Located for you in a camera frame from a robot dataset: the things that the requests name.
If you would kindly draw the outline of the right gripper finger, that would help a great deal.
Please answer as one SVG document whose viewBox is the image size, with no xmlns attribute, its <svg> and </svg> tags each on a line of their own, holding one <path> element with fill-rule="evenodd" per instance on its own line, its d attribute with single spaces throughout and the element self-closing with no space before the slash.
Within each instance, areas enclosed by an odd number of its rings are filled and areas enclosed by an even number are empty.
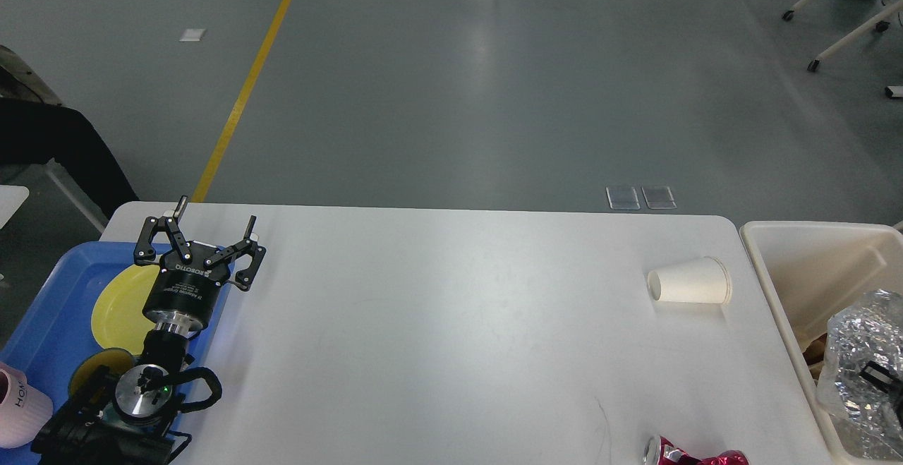
<svg viewBox="0 0 903 465">
<path fill-rule="evenodd" d="M 860 376 L 871 387 L 886 394 L 890 399 L 901 398 L 902 381 L 890 369 L 884 368 L 884 366 L 871 360 L 861 369 Z"/>
</svg>

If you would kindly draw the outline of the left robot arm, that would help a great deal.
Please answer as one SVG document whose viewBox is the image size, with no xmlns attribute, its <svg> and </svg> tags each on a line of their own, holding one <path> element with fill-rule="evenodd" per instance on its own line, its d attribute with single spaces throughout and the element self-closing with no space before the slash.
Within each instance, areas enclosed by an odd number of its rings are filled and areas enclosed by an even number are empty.
<svg viewBox="0 0 903 465">
<path fill-rule="evenodd" d="M 210 326 L 226 285 L 251 288 L 267 249 L 254 234 L 255 215 L 231 246 L 188 240 L 180 228 L 187 205 L 181 197 L 170 215 L 146 218 L 133 249 L 136 266 L 155 268 L 141 354 L 121 374 L 90 369 L 32 440 L 40 463 L 170 464 L 193 440 L 172 423 L 222 398 L 217 375 L 193 364 L 190 341 Z"/>
</svg>

